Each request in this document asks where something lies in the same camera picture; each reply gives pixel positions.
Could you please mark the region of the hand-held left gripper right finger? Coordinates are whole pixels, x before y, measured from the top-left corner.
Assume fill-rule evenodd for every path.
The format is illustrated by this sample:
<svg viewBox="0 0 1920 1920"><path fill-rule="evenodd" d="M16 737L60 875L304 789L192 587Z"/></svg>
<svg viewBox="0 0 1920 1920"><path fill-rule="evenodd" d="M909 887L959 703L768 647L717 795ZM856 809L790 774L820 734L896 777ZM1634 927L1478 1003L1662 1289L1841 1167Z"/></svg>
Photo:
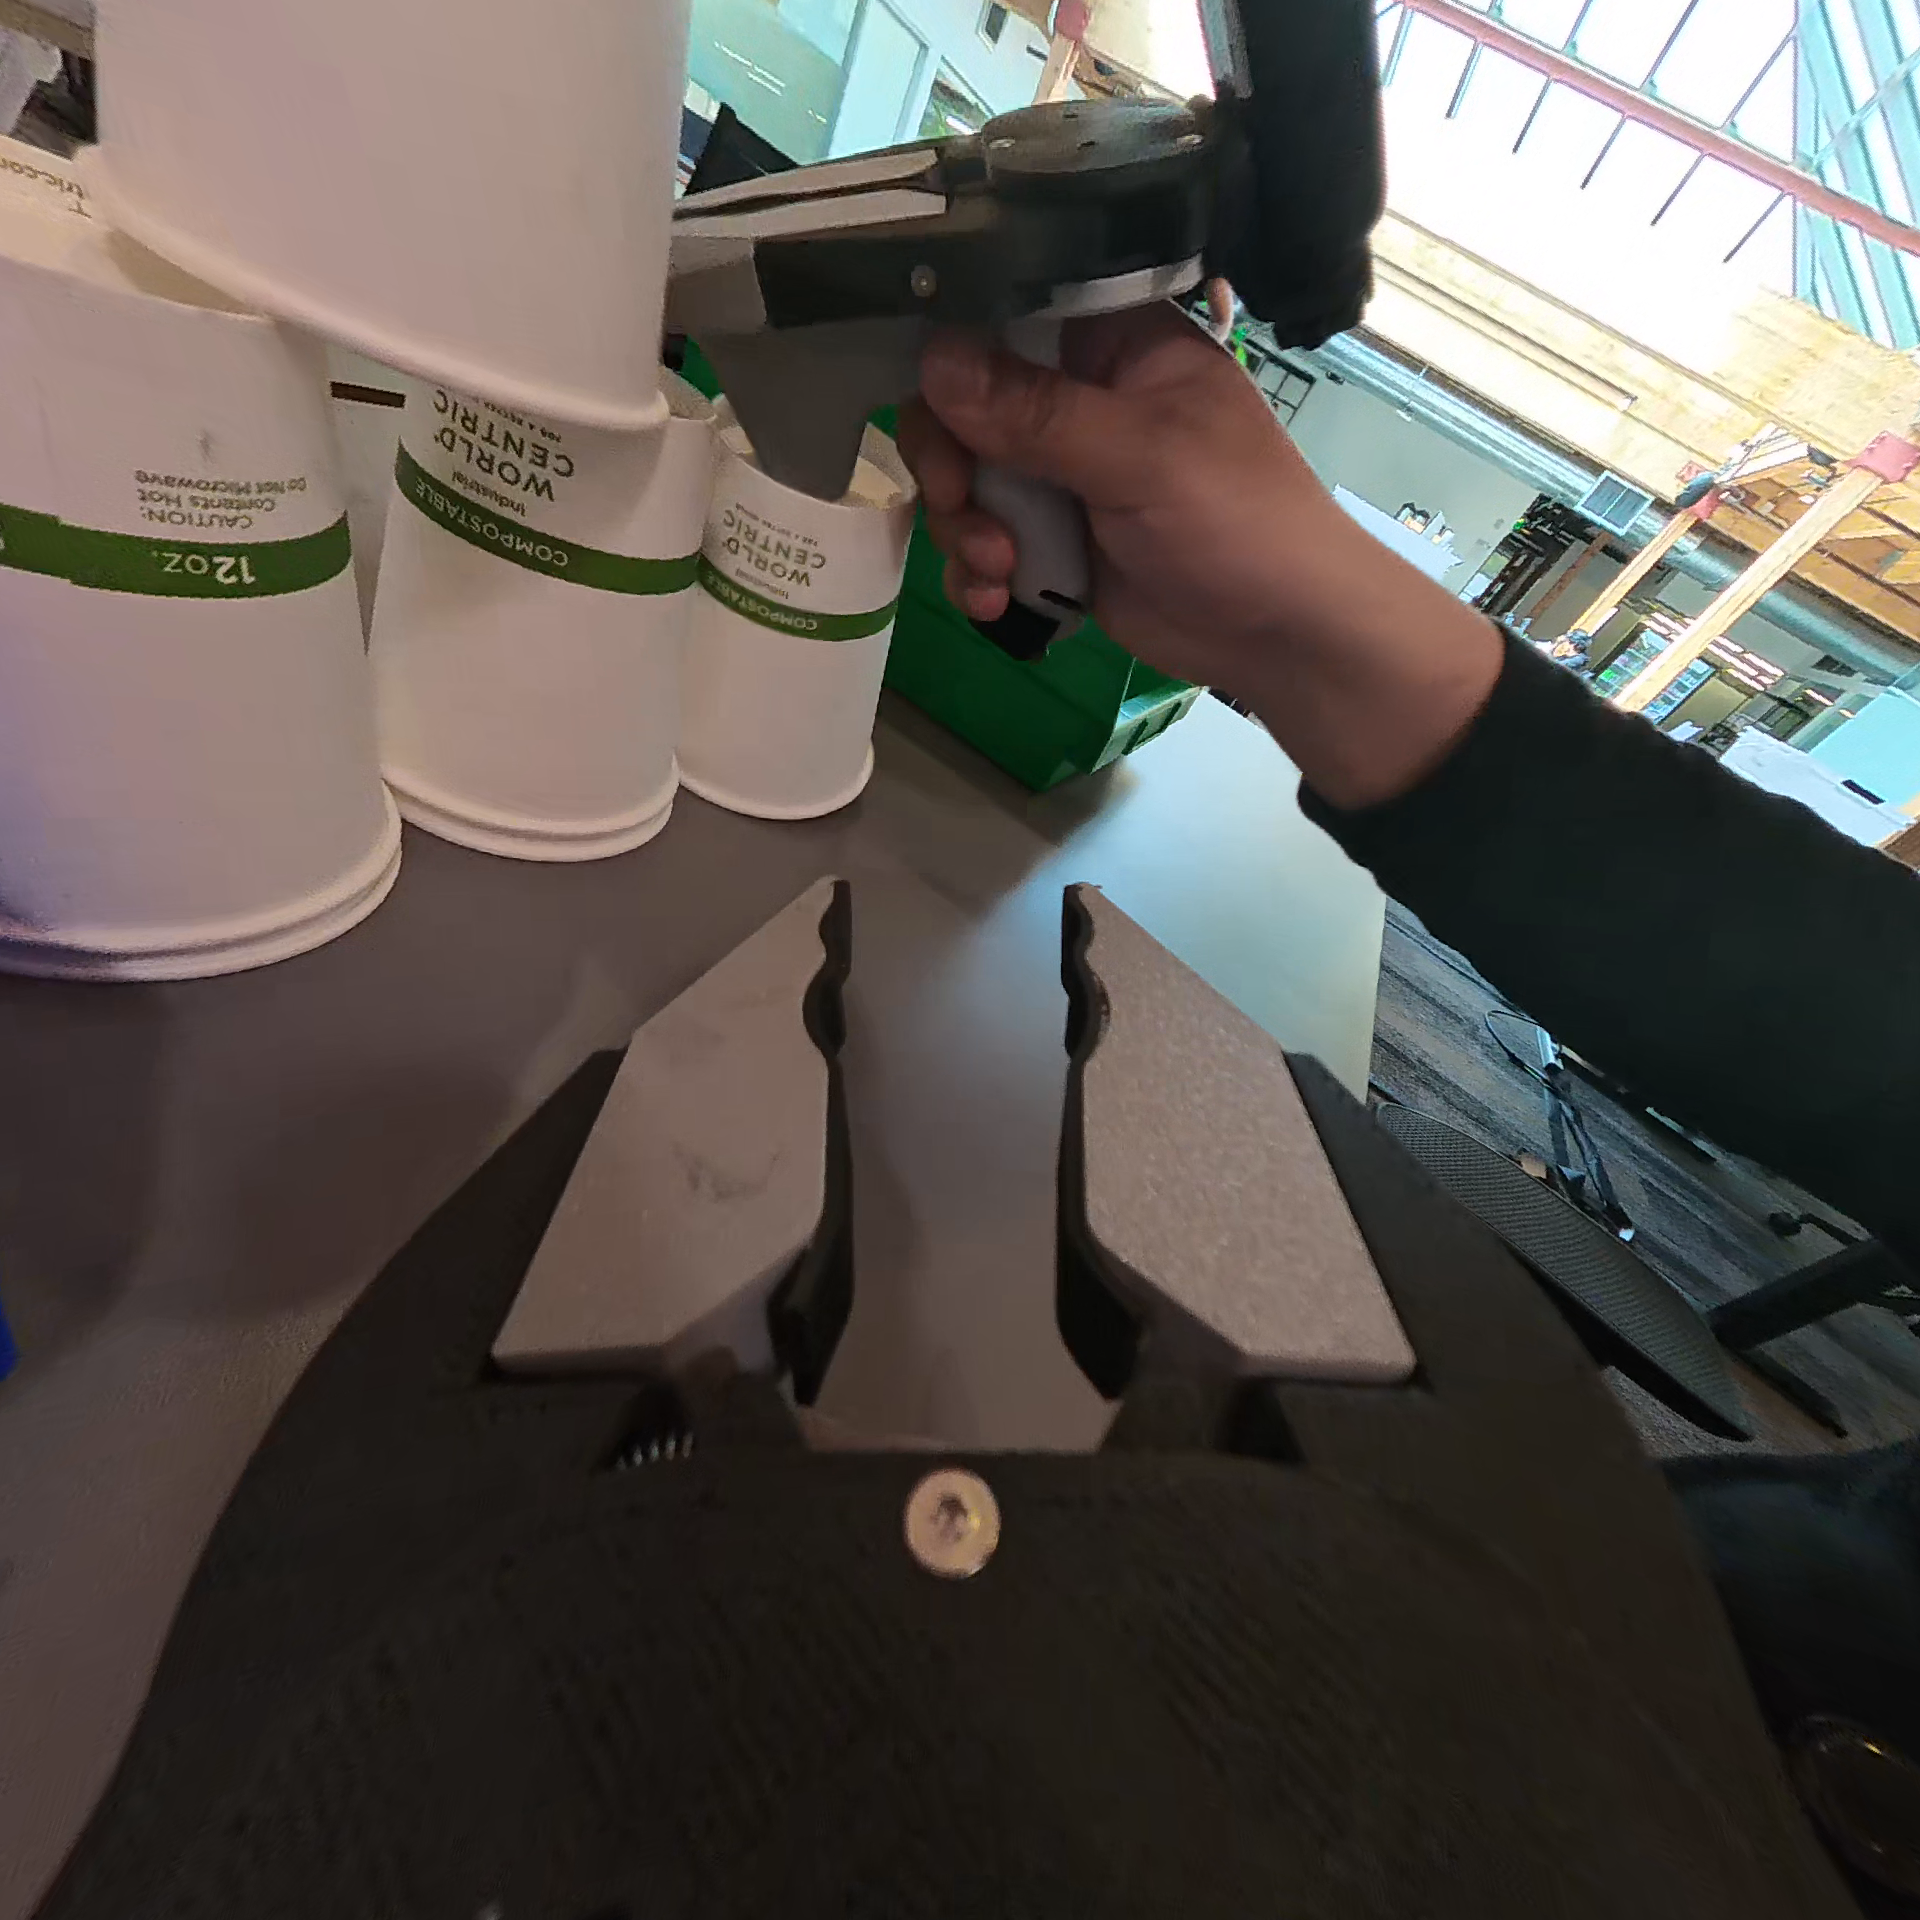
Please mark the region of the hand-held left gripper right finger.
<svg viewBox="0 0 1920 1920"><path fill-rule="evenodd" d="M1389 1387L1414 1351L1285 1046L1105 894L1063 892L1055 1319L1141 1371Z"/></svg>

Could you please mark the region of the person's right forearm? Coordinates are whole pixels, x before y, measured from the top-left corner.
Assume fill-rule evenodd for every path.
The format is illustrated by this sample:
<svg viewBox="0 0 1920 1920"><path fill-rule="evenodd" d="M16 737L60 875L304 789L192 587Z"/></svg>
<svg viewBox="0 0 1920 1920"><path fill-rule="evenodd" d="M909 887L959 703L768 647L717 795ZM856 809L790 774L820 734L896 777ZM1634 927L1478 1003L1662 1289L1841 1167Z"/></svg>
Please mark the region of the person's right forearm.
<svg viewBox="0 0 1920 1920"><path fill-rule="evenodd" d="M1917 1258L1917 878L1519 639L1405 795L1303 814L1581 1057Z"/></svg>

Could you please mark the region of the person's right hand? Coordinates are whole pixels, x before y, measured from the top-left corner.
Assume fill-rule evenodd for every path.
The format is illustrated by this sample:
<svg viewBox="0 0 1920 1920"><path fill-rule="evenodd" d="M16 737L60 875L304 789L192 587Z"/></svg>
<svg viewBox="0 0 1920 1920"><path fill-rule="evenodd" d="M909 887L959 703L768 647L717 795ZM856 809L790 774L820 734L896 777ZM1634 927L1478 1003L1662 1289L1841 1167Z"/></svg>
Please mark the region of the person's right hand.
<svg viewBox="0 0 1920 1920"><path fill-rule="evenodd" d="M1332 807L1392 803L1442 765L1500 684L1496 628L1337 508L1177 305L1070 321L1061 361L927 337L896 439L950 601L996 620L1023 555L976 471L1036 477L1087 517L1105 635L1245 703Z"/></svg>

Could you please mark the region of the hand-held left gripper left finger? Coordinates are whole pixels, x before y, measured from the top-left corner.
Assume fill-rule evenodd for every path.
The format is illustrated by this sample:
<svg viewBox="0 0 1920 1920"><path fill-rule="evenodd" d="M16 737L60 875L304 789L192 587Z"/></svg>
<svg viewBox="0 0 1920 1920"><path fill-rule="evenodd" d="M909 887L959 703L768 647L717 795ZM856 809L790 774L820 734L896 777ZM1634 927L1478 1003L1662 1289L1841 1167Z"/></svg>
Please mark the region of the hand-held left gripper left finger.
<svg viewBox="0 0 1920 1920"><path fill-rule="evenodd" d="M490 1349L510 1375L728 1356L812 1406L848 1327L853 890L823 878L626 1045Z"/></svg>

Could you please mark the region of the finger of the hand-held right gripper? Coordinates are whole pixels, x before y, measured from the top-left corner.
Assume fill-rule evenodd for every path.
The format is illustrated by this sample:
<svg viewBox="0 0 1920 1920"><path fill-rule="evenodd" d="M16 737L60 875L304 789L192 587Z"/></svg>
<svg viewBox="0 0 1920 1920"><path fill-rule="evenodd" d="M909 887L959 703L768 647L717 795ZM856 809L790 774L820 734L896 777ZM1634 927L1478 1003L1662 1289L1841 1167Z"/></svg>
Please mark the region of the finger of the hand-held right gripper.
<svg viewBox="0 0 1920 1920"><path fill-rule="evenodd" d="M757 247L750 225L671 225L663 331L706 341L777 330Z"/></svg>
<svg viewBox="0 0 1920 1920"><path fill-rule="evenodd" d="M974 138L823 159L687 193L676 226L884 226L942 219L986 183Z"/></svg>

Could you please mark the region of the green plastic bin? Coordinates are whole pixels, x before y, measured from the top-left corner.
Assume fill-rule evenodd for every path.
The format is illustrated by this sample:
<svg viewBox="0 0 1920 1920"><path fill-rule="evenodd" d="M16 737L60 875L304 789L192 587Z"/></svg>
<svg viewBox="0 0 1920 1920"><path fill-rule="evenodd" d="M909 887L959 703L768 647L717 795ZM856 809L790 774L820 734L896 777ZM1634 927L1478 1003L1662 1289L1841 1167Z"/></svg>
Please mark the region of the green plastic bin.
<svg viewBox="0 0 1920 1920"><path fill-rule="evenodd" d="M1033 793L1138 751L1204 698L1141 663L1095 622L1036 661L1004 653L948 599L924 511L882 684Z"/></svg>

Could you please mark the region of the black mesh office chair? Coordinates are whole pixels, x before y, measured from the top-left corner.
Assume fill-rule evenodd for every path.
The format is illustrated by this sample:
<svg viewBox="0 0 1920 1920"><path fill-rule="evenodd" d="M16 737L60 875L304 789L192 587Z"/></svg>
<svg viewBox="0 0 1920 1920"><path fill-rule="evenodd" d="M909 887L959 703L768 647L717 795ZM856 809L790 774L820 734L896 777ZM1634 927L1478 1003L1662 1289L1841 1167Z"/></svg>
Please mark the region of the black mesh office chair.
<svg viewBox="0 0 1920 1920"><path fill-rule="evenodd" d="M1705 1433L1753 1441L1729 1362L1679 1286L1478 1138L1392 1099L1373 1118L1546 1289L1597 1365Z"/></svg>

